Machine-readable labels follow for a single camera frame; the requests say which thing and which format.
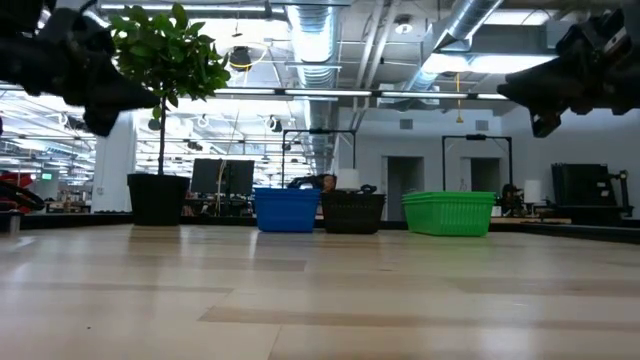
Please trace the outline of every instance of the white wall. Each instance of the white wall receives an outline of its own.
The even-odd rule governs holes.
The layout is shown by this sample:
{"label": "white wall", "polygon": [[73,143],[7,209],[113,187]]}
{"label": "white wall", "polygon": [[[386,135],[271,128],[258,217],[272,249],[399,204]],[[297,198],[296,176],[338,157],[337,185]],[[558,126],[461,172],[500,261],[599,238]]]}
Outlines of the white wall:
{"label": "white wall", "polygon": [[[503,117],[504,135],[514,137],[514,178],[522,187],[526,179],[543,182],[543,196],[553,197],[551,164],[608,164],[610,172],[629,171],[631,205],[640,206],[640,111],[613,116],[594,110],[587,116],[567,112],[562,125],[545,139],[531,133],[529,113],[517,108]],[[620,191],[617,194],[620,203]]]}
{"label": "white wall", "polygon": [[[460,190],[462,162],[465,158],[500,158],[506,164],[506,153],[492,141],[450,140],[447,152],[447,190]],[[359,136],[357,147],[357,168],[363,183],[381,187],[382,157],[411,156],[424,158],[425,191],[442,190],[441,138],[403,139]],[[506,167],[503,181],[507,181]],[[471,184],[466,182],[467,190]]]}
{"label": "white wall", "polygon": [[137,128],[133,112],[121,113],[111,135],[98,139],[92,212],[131,211],[127,175],[135,173],[136,140]]}
{"label": "white wall", "polygon": [[[340,109],[341,128],[347,129],[352,117],[350,108]],[[467,135],[478,133],[475,120],[488,120],[490,131],[486,135],[500,135],[501,118],[490,110],[465,110],[464,123],[456,123],[457,111],[407,111],[400,113],[388,109],[370,109],[357,135],[356,162],[363,183],[381,188],[383,156],[417,156],[424,158],[425,191],[442,190],[442,135]],[[413,119],[412,130],[400,130],[400,119]],[[447,140],[447,190],[460,190],[464,178],[467,190],[471,190],[469,158],[500,158],[503,181],[507,176],[507,145],[493,141]],[[335,151],[334,164],[351,167],[351,148],[340,143]]]}
{"label": "white wall", "polygon": [[[339,121],[341,129],[348,129],[353,112],[351,108],[340,108]],[[391,109],[367,110],[360,129],[359,136],[382,136],[421,139],[425,136],[467,135],[477,133],[476,120],[489,121],[489,131],[486,135],[500,135],[502,121],[494,117],[492,110],[463,110],[463,123],[457,123],[458,111],[451,110],[442,113],[441,110],[410,110],[398,112]],[[412,130],[400,130],[400,119],[413,119]]]}

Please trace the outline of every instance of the black frame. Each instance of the black frame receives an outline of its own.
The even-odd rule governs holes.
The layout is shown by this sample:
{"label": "black frame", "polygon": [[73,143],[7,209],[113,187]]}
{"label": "black frame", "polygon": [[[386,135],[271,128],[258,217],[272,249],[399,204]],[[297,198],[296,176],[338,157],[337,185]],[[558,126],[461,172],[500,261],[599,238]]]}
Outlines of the black frame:
{"label": "black frame", "polygon": [[284,168],[285,168],[285,155],[286,155],[286,146],[287,146],[287,134],[289,133],[308,133],[311,135],[330,135],[330,134],[351,134],[353,137],[353,168],[356,168],[356,131],[355,130],[322,130],[322,129],[311,129],[311,130],[293,130],[287,129],[282,130],[282,188],[285,188],[284,183]]}
{"label": "black frame", "polygon": [[447,191],[447,163],[446,163],[446,142],[447,139],[465,139],[467,141],[486,141],[487,139],[506,140],[509,145],[509,185],[513,187],[513,139],[511,136],[488,136],[477,135],[443,135],[442,136],[442,191]]}

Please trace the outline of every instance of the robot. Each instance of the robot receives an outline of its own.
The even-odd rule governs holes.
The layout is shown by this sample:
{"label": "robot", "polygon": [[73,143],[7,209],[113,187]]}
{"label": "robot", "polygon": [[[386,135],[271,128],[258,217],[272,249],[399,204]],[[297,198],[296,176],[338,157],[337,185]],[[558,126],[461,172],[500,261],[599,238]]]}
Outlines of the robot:
{"label": "robot", "polygon": [[640,5],[630,4],[573,25],[557,58],[506,76],[498,93],[529,109],[533,135],[544,138],[570,109],[624,115],[640,107]]}
{"label": "robot", "polygon": [[[121,111],[152,108],[160,99],[113,65],[109,30],[84,15],[96,1],[79,10],[56,8],[55,0],[0,2],[0,81],[83,106],[89,131],[104,137]],[[45,8],[51,16],[37,31]]]}

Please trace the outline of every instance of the ductwork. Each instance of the ductwork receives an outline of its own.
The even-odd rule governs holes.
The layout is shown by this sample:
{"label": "ductwork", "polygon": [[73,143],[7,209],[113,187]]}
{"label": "ductwork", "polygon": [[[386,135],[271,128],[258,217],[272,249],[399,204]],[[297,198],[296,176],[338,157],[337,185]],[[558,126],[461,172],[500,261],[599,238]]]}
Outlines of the ductwork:
{"label": "ductwork", "polygon": [[[103,0],[101,12],[121,11],[117,4],[121,2]],[[164,11],[168,7],[166,3],[150,2],[141,3],[147,11]],[[207,18],[242,18],[288,21],[291,26],[292,45],[296,61],[309,63],[312,66],[298,67],[300,85],[304,88],[333,88],[336,86],[337,70],[335,68],[322,67],[324,63],[331,62],[336,56],[336,44],[338,40],[338,15],[340,7],[327,5],[289,5],[282,7],[259,7],[243,5],[199,5],[193,8],[184,4],[187,12],[193,12]],[[330,129],[337,124],[338,105],[335,102],[310,101],[308,107],[309,127],[312,129]],[[312,148],[316,155],[317,170],[326,170],[325,139],[312,137]]]}
{"label": "ductwork", "polygon": [[[424,49],[427,56],[425,64],[431,54],[438,49],[454,45],[457,42],[466,43],[463,47],[471,43],[471,37],[496,10],[503,0],[456,0],[451,9],[451,15],[439,24],[434,24],[427,33],[425,42],[428,47]],[[413,78],[408,81],[403,91],[425,92],[433,85],[439,73],[425,72],[421,67]],[[407,101],[394,104],[406,109]]]}
{"label": "ductwork", "polygon": [[[328,89],[336,86],[337,70],[317,66],[331,62],[336,55],[338,40],[339,8],[333,6],[287,6],[291,24],[291,38],[297,62],[309,63],[309,67],[298,67],[300,85],[304,88]],[[309,128],[331,129],[337,123],[336,102],[309,101],[307,116]],[[316,169],[326,171],[326,139],[311,137],[312,150],[316,155]]]}
{"label": "ductwork", "polygon": [[[121,14],[124,3],[120,1],[105,0],[100,3],[101,14]],[[171,4],[158,2],[133,2],[127,5],[141,5],[145,7],[147,14],[167,13],[171,10]],[[255,5],[190,5],[183,4],[185,11],[192,16],[203,19],[247,19],[247,20],[276,20],[287,21],[283,7],[255,6]]]}

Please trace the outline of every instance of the plastic basket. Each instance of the plastic basket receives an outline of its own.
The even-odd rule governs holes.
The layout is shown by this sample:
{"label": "plastic basket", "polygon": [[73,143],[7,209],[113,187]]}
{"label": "plastic basket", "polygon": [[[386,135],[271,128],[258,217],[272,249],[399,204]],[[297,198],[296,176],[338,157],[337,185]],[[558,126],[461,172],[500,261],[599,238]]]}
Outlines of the plastic basket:
{"label": "plastic basket", "polygon": [[495,194],[440,192],[405,195],[409,231],[437,236],[484,236],[489,231]]}
{"label": "plastic basket", "polygon": [[265,232],[313,232],[320,190],[256,189],[258,229]]}
{"label": "plastic basket", "polygon": [[322,194],[324,228],[335,234],[375,234],[384,203],[384,195]]}

